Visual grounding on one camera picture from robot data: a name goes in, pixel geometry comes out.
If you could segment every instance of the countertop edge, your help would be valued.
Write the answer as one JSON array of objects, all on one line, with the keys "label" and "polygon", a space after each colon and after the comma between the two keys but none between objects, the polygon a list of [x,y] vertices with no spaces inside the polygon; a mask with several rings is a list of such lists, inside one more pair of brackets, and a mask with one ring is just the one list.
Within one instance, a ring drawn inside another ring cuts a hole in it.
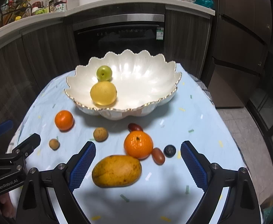
[{"label": "countertop edge", "polygon": [[21,31],[25,27],[36,23],[42,23],[46,20],[60,20],[64,17],[71,16],[75,13],[79,13],[88,9],[100,7],[100,6],[108,6],[114,4],[123,4],[123,3],[160,3],[169,6],[177,6],[179,8],[186,8],[193,11],[199,11],[200,13],[206,14],[207,16],[214,16],[215,11],[194,3],[189,3],[181,0],[102,0],[93,3],[88,3],[82,6],[75,7],[66,12],[59,13],[47,13],[40,14],[38,16],[31,16],[27,18],[20,19],[19,21],[7,24],[0,28],[0,39],[7,37],[10,33],[15,34],[17,31]]}]

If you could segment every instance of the tablecloth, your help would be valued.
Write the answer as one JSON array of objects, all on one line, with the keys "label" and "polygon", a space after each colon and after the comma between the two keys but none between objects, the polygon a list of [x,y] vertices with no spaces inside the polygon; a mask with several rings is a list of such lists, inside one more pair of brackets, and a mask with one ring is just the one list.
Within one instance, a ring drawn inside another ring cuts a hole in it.
[{"label": "tablecloth", "polygon": [[[33,133],[41,136],[40,146],[27,158],[29,170],[53,169],[59,163],[66,163],[91,140],[96,145],[96,157],[81,186],[73,194],[91,223],[155,223],[185,224],[197,204],[203,190],[197,188],[179,152],[181,143],[189,140],[199,153],[210,162],[217,162],[222,168],[238,170],[245,166],[241,154],[230,132],[201,87],[185,72],[180,64],[177,71],[182,79],[173,99],[157,107],[144,117],[126,117],[110,121],[101,116],[89,116],[81,112],[69,99],[64,89],[66,77],[74,71],[53,79],[40,93],[27,112],[12,141],[13,147]],[[75,119],[69,132],[60,132],[54,123],[60,110],[69,110]],[[166,158],[158,166],[150,156],[141,162],[142,175],[133,185],[122,188],[99,188],[91,177],[94,166],[104,157],[125,154],[123,142],[129,133],[127,125],[139,124],[161,150],[168,144],[176,147],[173,158]],[[93,140],[96,127],[105,127],[109,137],[102,143]],[[50,139],[61,143],[57,151],[49,148]],[[10,195],[17,206],[21,189]],[[228,188],[224,188],[216,211],[210,223],[217,223],[223,209]],[[67,223],[58,205],[53,189],[49,189],[53,207],[61,224]]]}]

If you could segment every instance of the red date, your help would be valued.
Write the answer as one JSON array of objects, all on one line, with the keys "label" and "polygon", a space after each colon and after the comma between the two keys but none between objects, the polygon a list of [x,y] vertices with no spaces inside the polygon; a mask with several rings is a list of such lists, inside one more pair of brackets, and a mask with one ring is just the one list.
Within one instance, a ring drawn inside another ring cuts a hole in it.
[{"label": "red date", "polygon": [[151,152],[152,158],[157,165],[162,165],[165,162],[165,157],[159,148],[154,148]]},{"label": "red date", "polygon": [[139,125],[135,124],[135,123],[130,123],[128,125],[128,129],[129,129],[130,132],[131,131],[143,131],[143,128],[140,127]]}]

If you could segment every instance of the scalloped bowl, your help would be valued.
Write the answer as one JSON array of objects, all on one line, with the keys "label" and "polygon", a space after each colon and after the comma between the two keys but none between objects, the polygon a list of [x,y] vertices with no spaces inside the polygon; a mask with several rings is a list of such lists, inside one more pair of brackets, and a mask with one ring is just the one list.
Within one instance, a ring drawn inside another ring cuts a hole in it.
[{"label": "scalloped bowl", "polygon": [[[92,86],[98,82],[96,71],[102,65],[112,69],[111,82],[118,92],[109,106],[95,104],[90,96]],[[151,56],[146,50],[138,54],[125,50],[119,55],[108,52],[102,59],[92,57],[88,65],[77,66],[75,76],[67,77],[69,89],[65,93],[84,113],[119,120],[130,115],[145,116],[169,102],[181,76],[176,72],[176,62],[166,62],[162,54]]]}]

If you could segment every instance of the oven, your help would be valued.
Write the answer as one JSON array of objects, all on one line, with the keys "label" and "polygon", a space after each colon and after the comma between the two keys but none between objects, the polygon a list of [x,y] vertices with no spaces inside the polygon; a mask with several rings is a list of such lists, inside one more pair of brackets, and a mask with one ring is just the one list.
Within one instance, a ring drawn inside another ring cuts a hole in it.
[{"label": "oven", "polygon": [[151,55],[163,53],[164,14],[120,14],[73,24],[74,38],[81,65],[91,57],[112,51],[147,50]]}]

